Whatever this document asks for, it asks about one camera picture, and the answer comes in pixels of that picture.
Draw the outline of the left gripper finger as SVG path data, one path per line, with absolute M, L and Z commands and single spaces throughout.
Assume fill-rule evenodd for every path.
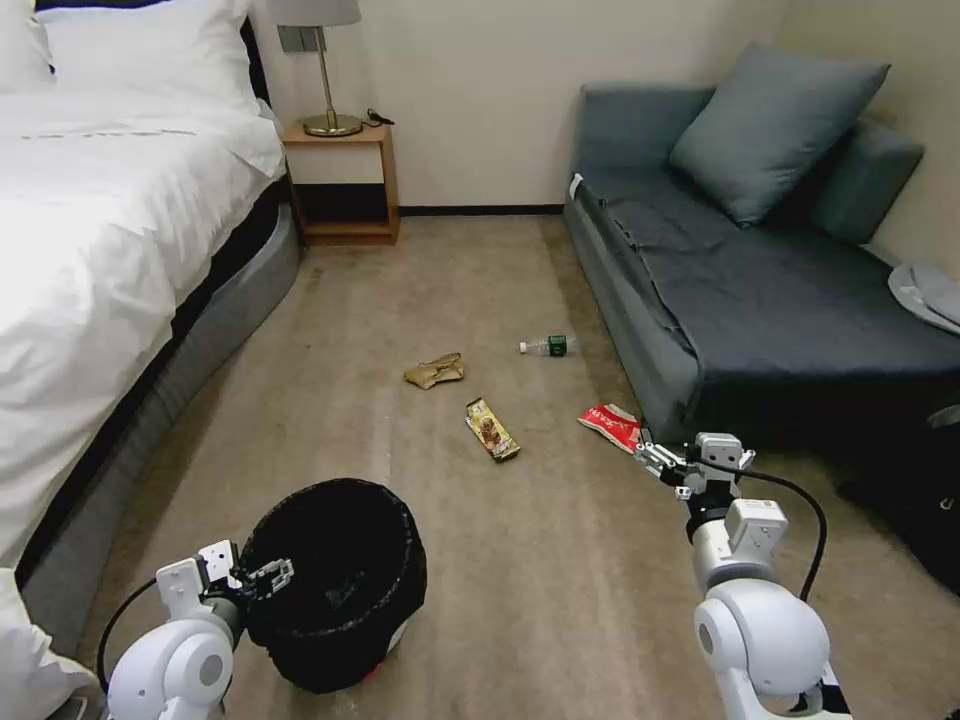
M 247 573 L 250 599 L 270 599 L 292 581 L 295 568 L 291 560 L 272 560 Z

